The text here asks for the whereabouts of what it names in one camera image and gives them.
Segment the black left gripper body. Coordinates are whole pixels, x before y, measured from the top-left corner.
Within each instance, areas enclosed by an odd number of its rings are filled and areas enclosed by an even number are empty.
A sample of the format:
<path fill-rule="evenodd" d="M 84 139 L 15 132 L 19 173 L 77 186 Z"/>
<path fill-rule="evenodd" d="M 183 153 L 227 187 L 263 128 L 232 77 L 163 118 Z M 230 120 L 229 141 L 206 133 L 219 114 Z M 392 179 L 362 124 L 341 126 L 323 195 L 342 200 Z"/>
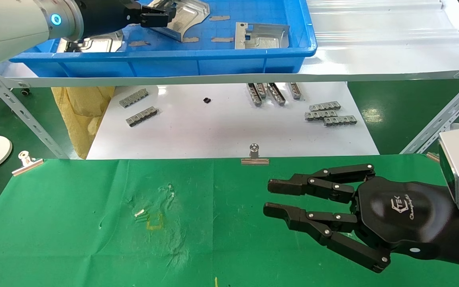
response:
<path fill-rule="evenodd" d="M 80 0 L 81 39 L 118 31 L 133 23 L 142 5 L 135 0 Z"/>

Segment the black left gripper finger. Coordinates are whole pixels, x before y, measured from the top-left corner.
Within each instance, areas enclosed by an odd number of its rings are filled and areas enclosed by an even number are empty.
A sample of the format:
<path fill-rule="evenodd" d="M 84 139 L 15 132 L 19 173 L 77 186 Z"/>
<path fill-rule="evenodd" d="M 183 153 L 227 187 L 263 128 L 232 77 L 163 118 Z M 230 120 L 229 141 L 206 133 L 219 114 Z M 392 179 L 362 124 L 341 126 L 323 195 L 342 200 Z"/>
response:
<path fill-rule="evenodd" d="M 169 24 L 168 13 L 142 13 L 140 15 L 140 25 L 144 28 L 162 28 Z"/>
<path fill-rule="evenodd" d="M 177 8 L 175 2 L 163 2 L 162 10 L 168 15 L 168 21 L 172 21 L 176 16 Z"/>

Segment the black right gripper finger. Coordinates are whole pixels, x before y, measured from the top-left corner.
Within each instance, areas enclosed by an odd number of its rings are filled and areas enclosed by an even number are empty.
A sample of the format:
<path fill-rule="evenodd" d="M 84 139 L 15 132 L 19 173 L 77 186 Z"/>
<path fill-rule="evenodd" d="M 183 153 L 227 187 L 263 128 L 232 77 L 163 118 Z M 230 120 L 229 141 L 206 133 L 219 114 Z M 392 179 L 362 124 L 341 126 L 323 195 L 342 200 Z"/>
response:
<path fill-rule="evenodd" d="M 359 227 L 355 215 L 306 211 L 276 203 L 265 203 L 263 214 L 284 220 L 289 230 L 306 233 L 319 245 L 375 273 L 390 265 L 390 250 L 375 249 L 346 236 Z"/>
<path fill-rule="evenodd" d="M 268 191 L 273 194 L 310 195 L 348 204 L 356 190 L 349 183 L 364 182 L 375 176 L 375 166 L 366 163 L 321 169 L 313 174 L 294 174 L 288 180 L 270 179 Z"/>

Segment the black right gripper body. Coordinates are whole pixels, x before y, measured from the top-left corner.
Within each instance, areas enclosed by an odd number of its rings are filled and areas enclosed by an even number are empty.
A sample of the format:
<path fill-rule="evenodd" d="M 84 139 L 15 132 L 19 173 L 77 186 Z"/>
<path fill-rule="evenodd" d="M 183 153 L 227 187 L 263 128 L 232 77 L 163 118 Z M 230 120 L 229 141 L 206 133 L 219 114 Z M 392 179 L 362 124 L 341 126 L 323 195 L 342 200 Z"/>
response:
<path fill-rule="evenodd" d="M 456 259 L 451 223 L 457 211 L 447 187 L 374 177 L 357 188 L 355 234 L 368 246 L 417 259 Z"/>

